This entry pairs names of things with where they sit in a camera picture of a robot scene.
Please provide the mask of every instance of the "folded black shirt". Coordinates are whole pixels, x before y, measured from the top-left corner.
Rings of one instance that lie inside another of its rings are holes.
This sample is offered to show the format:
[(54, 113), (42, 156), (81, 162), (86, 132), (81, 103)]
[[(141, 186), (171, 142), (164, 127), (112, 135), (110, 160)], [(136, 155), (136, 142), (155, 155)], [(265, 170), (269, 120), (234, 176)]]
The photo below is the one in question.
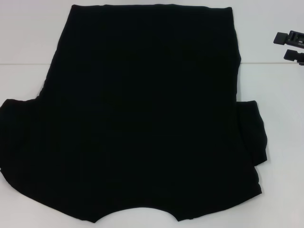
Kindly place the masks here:
[(36, 99), (0, 108), (0, 167), (82, 220), (149, 207), (178, 221), (261, 193), (256, 102), (236, 102), (231, 8), (73, 6)]

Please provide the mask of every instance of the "black t-shirt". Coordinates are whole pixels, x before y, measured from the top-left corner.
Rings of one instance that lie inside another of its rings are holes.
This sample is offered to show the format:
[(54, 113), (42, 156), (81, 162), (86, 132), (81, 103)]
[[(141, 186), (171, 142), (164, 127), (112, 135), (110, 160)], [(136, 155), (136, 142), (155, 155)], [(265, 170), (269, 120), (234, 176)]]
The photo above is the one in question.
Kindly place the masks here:
[(1, 172), (91, 222), (240, 204), (266, 160), (256, 102), (236, 102), (240, 60), (231, 8), (74, 5), (39, 96), (0, 108)]

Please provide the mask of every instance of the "black fabric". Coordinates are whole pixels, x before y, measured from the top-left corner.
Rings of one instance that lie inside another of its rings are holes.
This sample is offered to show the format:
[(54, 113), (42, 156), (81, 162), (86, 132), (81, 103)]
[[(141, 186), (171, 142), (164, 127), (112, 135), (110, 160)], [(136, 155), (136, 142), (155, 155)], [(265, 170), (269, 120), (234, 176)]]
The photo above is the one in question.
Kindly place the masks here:
[(261, 193), (255, 102), (237, 103), (231, 8), (73, 6), (36, 99), (0, 108), (0, 167), (22, 194), (96, 222), (178, 221)]

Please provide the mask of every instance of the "white background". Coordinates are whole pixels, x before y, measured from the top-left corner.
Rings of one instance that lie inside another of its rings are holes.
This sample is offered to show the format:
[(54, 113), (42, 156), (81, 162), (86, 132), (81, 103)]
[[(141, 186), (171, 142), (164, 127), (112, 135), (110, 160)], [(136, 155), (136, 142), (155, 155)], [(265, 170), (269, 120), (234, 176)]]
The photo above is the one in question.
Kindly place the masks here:
[(302, 0), (0, 0), (0, 105), (37, 96), (71, 5), (156, 3), (233, 8), (242, 55), (237, 97), (258, 102), (268, 136), (268, 161), (257, 166), (263, 194), (193, 220), (140, 208), (93, 224), (21, 195), (0, 174), (0, 228), (304, 227), (304, 66), (283, 59), (287, 49), (304, 49), (273, 44), (279, 31), (304, 32)]

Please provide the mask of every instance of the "white table surface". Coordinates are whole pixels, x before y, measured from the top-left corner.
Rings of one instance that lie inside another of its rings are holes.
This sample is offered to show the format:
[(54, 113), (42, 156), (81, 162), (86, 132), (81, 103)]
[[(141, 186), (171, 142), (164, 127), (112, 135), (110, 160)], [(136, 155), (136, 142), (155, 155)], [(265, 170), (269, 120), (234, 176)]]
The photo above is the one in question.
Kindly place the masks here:
[(0, 228), (303, 228), (304, 66), (283, 56), (304, 49), (273, 39), (279, 31), (304, 32), (304, 1), (0, 0), (0, 105), (37, 96), (71, 5), (143, 3), (233, 7), (242, 55), (237, 97), (258, 102), (268, 136), (268, 161), (256, 168), (263, 194), (193, 220), (177, 222), (166, 212), (140, 208), (93, 224), (21, 195), (0, 174)]

